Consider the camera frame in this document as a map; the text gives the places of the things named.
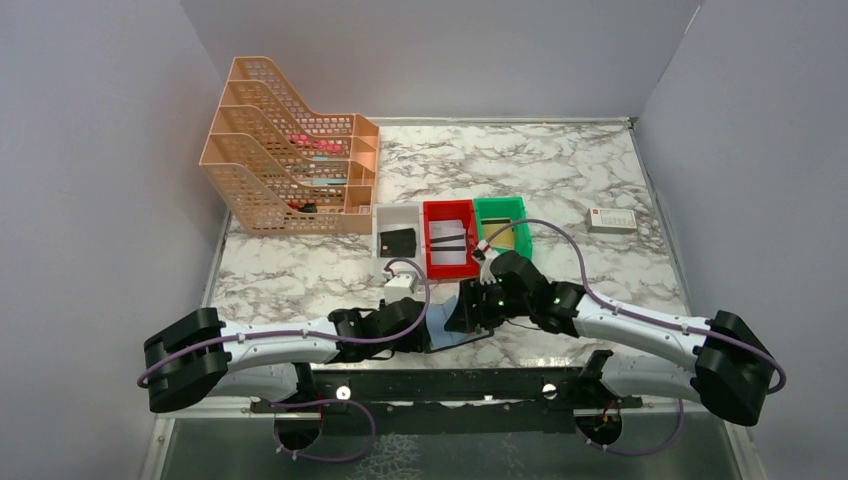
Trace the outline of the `green plastic bin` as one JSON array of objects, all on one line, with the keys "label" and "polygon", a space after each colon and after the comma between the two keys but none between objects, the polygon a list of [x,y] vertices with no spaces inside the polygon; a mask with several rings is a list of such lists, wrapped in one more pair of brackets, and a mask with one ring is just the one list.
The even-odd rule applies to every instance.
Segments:
[{"label": "green plastic bin", "polygon": [[[473,205],[480,240],[486,240],[499,228],[526,217],[522,197],[476,198]],[[533,257],[532,235],[529,226],[524,223],[504,230],[489,245],[498,253],[515,251],[527,259]]]}]

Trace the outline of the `white plastic bin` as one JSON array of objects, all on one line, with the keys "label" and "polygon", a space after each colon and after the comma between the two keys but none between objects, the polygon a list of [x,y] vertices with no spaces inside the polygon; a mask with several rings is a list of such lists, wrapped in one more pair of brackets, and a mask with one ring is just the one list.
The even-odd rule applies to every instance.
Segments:
[{"label": "white plastic bin", "polygon": [[374,278],[378,282],[387,278],[385,267],[393,258],[413,261],[427,273],[424,240],[421,202],[375,204],[371,255]]}]

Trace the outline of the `red plastic bin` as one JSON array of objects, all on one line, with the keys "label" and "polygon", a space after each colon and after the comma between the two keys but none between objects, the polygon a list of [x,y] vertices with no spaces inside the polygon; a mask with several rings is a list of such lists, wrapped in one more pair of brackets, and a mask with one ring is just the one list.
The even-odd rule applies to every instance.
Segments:
[{"label": "red plastic bin", "polygon": [[474,204],[469,199],[423,203],[424,247],[430,280],[476,276],[472,251],[478,243]]}]

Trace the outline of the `white card box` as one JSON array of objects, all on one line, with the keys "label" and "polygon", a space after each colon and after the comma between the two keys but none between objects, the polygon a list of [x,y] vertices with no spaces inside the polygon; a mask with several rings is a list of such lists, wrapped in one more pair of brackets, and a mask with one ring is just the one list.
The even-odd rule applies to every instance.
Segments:
[{"label": "white card box", "polygon": [[587,231],[601,234],[630,234],[638,230],[634,210],[591,207],[586,212]]}]

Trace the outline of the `peach plastic desk organizer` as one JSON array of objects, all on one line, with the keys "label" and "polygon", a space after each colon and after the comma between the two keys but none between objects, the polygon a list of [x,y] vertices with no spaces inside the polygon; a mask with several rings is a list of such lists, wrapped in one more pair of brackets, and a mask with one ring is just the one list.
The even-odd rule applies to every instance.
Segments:
[{"label": "peach plastic desk organizer", "polygon": [[[287,134],[346,137],[349,154],[303,156]],[[233,59],[199,159],[250,235],[372,231],[380,129],[358,113],[318,113],[264,56]]]}]

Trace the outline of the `black leather card holder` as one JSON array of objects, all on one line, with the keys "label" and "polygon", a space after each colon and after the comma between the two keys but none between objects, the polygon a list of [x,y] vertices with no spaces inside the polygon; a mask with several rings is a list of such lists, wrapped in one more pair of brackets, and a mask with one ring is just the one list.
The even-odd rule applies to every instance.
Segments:
[{"label": "black leather card holder", "polygon": [[428,335],[429,340],[424,352],[436,353],[490,338],[494,335],[494,331],[484,330],[477,333],[459,333],[440,330],[430,331]]}]

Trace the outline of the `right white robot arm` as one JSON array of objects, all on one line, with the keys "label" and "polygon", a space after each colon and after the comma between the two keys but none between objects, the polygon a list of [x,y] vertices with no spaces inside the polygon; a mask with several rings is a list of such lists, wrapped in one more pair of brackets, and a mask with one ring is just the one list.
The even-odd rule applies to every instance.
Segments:
[{"label": "right white robot arm", "polygon": [[615,397],[656,396],[698,402],[741,426],[758,423],[777,368],[765,345],[738,315],[687,317],[617,302],[568,281],[548,280],[514,252],[461,281],[448,332],[491,331],[516,317],[550,334],[609,341],[640,351],[610,356],[577,380],[579,398],[600,407]]}]

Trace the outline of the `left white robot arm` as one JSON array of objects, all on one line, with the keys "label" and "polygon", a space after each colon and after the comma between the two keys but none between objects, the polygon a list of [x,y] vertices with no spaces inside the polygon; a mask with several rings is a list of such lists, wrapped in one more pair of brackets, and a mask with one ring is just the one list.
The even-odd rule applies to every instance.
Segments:
[{"label": "left white robot arm", "polygon": [[145,369],[136,384],[147,391],[151,412],[182,410],[218,392],[228,375],[284,364],[359,363],[395,350],[425,333],[430,309],[428,301],[403,298],[279,329],[225,322],[215,308],[200,308],[144,342]]}]

